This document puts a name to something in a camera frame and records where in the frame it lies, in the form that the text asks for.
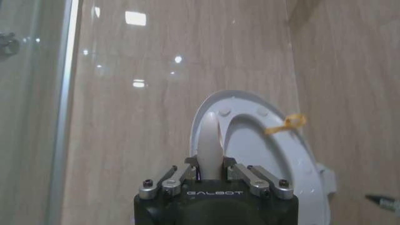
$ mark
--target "white plastic bracket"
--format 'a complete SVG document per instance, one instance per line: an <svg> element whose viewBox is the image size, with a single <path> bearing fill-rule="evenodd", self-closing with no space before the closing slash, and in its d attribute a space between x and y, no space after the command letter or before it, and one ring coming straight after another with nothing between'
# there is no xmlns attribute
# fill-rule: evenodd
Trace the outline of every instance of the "white plastic bracket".
<svg viewBox="0 0 400 225"><path fill-rule="evenodd" d="M326 195L337 193L338 185L335 172L322 163L318 163L318 170L321 172L321 179L323 181Z"/></svg>

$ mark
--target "logo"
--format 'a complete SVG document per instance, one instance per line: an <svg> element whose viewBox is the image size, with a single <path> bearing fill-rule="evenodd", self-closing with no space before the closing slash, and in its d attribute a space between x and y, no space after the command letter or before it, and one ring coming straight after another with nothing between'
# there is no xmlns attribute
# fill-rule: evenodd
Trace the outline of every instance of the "logo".
<svg viewBox="0 0 400 225"><path fill-rule="evenodd" d="M242 195L243 191L189 191L187 195Z"/></svg>

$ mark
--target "toilet seat lid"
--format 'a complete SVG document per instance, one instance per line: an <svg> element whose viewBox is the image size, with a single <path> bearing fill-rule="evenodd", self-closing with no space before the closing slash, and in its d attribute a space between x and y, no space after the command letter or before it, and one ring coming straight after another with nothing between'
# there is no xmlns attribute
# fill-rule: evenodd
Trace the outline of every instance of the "toilet seat lid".
<svg viewBox="0 0 400 225"><path fill-rule="evenodd" d="M313 152L298 130L266 136L267 127L281 126L282 112L259 96L239 90L213 94L203 102L193 123L190 155L198 154L203 116L219 117L225 155L245 165L262 165L275 176L289 179L299 198L299 225L331 222L329 198Z"/></svg>

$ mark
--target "pen tip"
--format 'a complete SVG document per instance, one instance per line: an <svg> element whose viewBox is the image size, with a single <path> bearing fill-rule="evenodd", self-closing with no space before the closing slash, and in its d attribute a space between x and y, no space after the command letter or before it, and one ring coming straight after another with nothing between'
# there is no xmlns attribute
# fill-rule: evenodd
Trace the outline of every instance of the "pen tip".
<svg viewBox="0 0 400 225"><path fill-rule="evenodd" d="M378 205L381 204L381 199L382 197L381 196L377 196L377 195L366 195L366 198L373 201L374 203L377 203Z"/></svg>

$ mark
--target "glass shower door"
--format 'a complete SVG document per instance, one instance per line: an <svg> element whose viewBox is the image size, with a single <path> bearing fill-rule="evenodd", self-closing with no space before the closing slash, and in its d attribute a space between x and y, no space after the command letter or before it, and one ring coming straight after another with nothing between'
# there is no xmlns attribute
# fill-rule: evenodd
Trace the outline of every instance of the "glass shower door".
<svg viewBox="0 0 400 225"><path fill-rule="evenodd" d="M50 223L69 4L0 0L0 224Z"/></svg>

